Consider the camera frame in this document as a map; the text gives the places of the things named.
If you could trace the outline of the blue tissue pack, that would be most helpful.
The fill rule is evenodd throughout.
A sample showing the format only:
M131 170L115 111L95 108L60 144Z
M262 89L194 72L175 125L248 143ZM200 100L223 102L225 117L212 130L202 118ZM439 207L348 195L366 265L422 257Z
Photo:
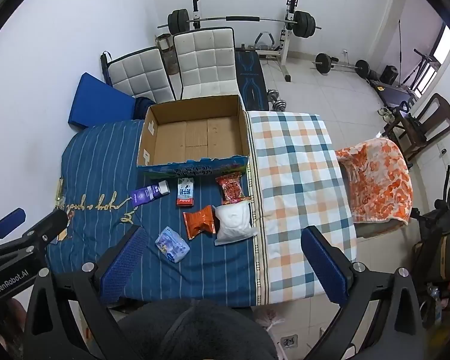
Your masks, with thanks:
M159 233L155 245L172 263L181 262L190 251L188 243L170 227Z

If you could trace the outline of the purple toothpaste tube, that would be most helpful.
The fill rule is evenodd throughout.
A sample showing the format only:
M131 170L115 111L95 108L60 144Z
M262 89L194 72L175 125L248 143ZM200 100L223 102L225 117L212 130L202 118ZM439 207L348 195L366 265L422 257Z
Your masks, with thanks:
M166 180L156 184L150 184L141 189L136 189L130 193L131 204L134 208L153 202L170 193L170 188Z

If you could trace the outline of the white soft pillow pack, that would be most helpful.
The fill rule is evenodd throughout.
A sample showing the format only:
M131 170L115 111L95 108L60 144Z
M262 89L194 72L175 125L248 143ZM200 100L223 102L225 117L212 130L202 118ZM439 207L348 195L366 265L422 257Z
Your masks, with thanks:
M257 228L251 225L250 201L220 205L214 215L219 226L214 244L216 246L241 242L257 235Z

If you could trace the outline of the orange snack bag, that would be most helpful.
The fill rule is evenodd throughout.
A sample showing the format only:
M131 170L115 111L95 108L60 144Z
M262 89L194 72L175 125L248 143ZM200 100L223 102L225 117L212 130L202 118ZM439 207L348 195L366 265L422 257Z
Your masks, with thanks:
M215 234L215 218L211 205L197 212L183 213L187 238L191 241L201 233Z

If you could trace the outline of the milk carton with cow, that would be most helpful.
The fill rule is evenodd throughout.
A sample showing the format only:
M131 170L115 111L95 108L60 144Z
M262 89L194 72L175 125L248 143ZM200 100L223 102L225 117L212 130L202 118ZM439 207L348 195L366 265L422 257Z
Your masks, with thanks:
M193 206L194 204L194 180L193 178L178 178L177 184L177 206Z

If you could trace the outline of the red patterned snack bag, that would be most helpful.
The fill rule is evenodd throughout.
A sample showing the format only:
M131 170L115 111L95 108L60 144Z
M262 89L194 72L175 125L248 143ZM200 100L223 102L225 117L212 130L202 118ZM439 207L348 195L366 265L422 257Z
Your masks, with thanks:
M241 186L241 173L232 172L218 176L216 182L223 192L223 204L235 204L249 200Z

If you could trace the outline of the black cap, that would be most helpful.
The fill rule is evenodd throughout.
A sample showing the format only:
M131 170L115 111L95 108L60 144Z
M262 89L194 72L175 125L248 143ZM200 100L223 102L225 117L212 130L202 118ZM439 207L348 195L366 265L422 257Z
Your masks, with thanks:
M118 321L142 359L277 359L266 330L241 312L210 300L148 303Z

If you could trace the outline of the orange floral blanket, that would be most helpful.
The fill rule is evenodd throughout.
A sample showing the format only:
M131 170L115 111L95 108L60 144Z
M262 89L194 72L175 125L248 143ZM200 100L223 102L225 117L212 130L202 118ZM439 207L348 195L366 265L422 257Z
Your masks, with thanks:
M409 223L413 187L406 161L393 141L375 137L337 150L336 155L348 178L353 222Z

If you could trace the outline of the blue striped bedsheet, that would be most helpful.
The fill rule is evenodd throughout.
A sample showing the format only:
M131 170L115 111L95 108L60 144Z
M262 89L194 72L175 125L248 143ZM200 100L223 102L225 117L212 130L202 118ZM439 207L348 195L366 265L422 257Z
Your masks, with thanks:
M132 191L149 185L136 168L143 124L128 120L90 127L70 140L61 158L62 196L69 224L65 238L48 247L51 269L73 272L96 262L116 245L131 225L146 231L146 249L122 295L144 302L161 299L209 299L230 307L257 303L257 268L254 241L249 238L216 245L201 233L188 242L190 250L173 263L156 247L166 227L188 237L184 209L176 205L177 181L170 179L170 193L134 207Z

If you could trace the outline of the blue foam mat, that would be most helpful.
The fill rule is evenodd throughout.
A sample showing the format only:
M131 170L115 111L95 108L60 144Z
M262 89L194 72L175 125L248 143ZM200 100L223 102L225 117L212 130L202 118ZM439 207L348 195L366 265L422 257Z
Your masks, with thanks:
M82 74L68 123L78 128L132 119L136 100L96 77Z

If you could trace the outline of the chrome dumbbell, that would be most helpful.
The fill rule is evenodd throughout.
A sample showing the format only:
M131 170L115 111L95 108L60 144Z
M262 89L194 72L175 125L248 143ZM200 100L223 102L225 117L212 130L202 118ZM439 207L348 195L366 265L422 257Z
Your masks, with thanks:
M277 89L267 91L267 100L271 104L272 111L286 111L287 103L280 97L280 92Z

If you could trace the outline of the blue black bench pad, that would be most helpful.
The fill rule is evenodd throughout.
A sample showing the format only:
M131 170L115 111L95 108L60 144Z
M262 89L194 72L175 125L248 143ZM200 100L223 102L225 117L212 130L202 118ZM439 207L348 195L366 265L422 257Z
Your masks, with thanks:
M268 111L266 83L259 55L254 50L235 50L236 79L247 111Z

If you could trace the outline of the white quilted chair left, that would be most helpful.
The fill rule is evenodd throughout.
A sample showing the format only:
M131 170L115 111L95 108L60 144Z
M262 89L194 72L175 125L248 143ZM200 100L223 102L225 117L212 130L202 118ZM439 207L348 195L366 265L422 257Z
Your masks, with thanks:
M133 98L148 98L156 104L176 100L161 51L140 49L112 61L100 56L105 83Z

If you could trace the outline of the white quilted chair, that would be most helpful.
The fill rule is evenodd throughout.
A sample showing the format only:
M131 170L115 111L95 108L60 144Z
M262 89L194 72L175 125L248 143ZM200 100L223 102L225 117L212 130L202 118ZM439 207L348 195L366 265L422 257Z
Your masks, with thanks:
M173 36L181 98L238 95L234 31L197 29Z
M112 61L100 56L105 83L133 98L148 98L156 104L176 100L161 51L140 49Z

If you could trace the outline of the barbell on rack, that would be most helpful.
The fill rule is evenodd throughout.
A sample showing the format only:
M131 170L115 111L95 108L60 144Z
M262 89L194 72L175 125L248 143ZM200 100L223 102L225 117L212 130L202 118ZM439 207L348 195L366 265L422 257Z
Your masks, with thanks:
M322 28L316 24L314 16L305 11L296 10L292 19L271 19L260 16L212 16L206 18L191 19L186 9L173 10L167 16L167 23L161 24L158 29L168 29L172 35L184 33L190 30L190 25L201 24L206 21L228 21L228 22L274 22L283 23L286 29L298 38L310 38L317 30Z

